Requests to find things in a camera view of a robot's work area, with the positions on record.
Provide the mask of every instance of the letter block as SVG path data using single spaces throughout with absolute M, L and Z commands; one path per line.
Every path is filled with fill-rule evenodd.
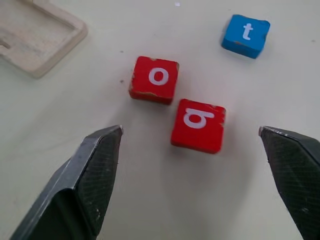
M 133 99 L 171 104 L 179 63 L 140 56 L 135 64 L 129 94 Z
M 226 110 L 221 106 L 182 99 L 171 144 L 215 154 L 222 147 Z
M 264 49 L 269 29 L 268 21 L 233 15 L 221 45 L 227 50 L 256 59 Z

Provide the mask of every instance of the wooden block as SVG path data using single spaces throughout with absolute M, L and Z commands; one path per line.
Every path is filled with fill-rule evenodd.
M 0 57 L 36 78 L 87 33 L 83 21 L 46 0 L 0 0 Z
M 129 94 L 133 99 L 171 104 L 178 79 L 179 63 L 140 56 L 135 64 Z
M 171 144 L 215 154 L 223 142 L 226 110 L 221 106 L 182 99 L 179 103 Z
M 227 50 L 256 59 L 264 49 L 269 28 L 268 21 L 233 15 L 221 45 Z

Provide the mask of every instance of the table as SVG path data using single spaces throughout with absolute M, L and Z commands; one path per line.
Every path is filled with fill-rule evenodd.
M 258 129 L 320 139 L 319 1 L 52 2 L 84 20 L 89 35 L 38 80 L 0 61 L 0 239 L 81 140 L 114 124 L 124 136 L 98 239 L 302 239 Z M 271 23 L 258 59 L 220 46 L 232 14 Z M 180 63 L 171 106 L 129 97 L 138 56 Z M 182 98 L 227 109 L 219 154 L 170 145 Z

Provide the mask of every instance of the white letter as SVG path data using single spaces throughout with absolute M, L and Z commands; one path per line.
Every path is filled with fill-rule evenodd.
M 244 33 L 243 33 L 243 38 L 245 40 L 250 40 L 251 38 L 249 37 L 249 32 L 250 30 L 253 30 L 253 28 L 251 27 L 251 23 L 247 23 L 244 27 Z
M 206 117 L 211 119 L 215 117 L 213 113 L 207 112 L 207 111 L 200 111 L 192 108 L 186 108 L 185 111 L 186 111 L 186 114 L 184 115 L 183 121 L 188 127 L 192 129 L 204 128 L 207 124 Z M 190 121 L 191 115 L 197 115 L 201 118 L 201 120 L 199 122 L 192 122 Z
M 157 72 L 161 72 L 163 74 L 163 77 L 160 81 L 155 80 L 155 75 Z M 161 67 L 156 67 L 153 68 L 150 73 L 149 73 L 149 81 L 157 86 L 165 85 L 169 80 L 169 73 L 167 70 L 161 68 Z

